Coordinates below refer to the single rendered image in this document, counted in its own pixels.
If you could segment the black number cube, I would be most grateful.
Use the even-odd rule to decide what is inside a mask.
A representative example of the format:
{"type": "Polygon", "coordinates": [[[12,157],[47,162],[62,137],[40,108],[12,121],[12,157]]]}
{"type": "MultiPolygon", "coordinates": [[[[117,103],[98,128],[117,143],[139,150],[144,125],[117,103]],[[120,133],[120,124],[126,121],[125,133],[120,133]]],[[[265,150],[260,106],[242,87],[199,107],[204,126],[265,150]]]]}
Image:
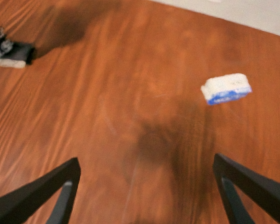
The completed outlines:
{"type": "Polygon", "coordinates": [[[5,60],[11,47],[7,44],[7,42],[0,36],[0,60],[5,60]]]}

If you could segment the small white box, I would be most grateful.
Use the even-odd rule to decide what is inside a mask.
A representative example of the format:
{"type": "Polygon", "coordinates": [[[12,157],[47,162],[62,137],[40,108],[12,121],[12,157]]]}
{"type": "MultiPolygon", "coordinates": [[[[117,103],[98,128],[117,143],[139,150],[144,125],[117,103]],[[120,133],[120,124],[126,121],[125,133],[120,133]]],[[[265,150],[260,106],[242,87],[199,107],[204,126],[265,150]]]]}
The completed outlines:
{"type": "Polygon", "coordinates": [[[207,104],[237,98],[248,90],[239,73],[208,79],[200,89],[207,104]]]}

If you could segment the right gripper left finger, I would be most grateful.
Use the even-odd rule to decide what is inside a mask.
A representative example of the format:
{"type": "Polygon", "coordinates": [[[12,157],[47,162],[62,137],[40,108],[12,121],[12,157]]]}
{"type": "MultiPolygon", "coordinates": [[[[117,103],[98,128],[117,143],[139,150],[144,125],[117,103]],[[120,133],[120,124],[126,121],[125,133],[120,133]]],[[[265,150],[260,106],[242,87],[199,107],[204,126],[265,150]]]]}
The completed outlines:
{"type": "Polygon", "coordinates": [[[62,186],[45,224],[69,224],[81,176],[78,157],[0,196],[0,224],[24,224],[62,186]]]}

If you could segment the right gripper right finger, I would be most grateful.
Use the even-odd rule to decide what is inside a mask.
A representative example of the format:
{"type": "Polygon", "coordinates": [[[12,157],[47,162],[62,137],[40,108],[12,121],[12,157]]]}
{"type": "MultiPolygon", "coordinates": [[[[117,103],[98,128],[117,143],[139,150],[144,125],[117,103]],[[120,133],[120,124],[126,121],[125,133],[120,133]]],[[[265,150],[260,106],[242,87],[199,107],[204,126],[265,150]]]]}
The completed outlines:
{"type": "Polygon", "coordinates": [[[213,172],[229,224],[256,224],[234,184],[280,224],[280,182],[215,153],[213,172]]]}

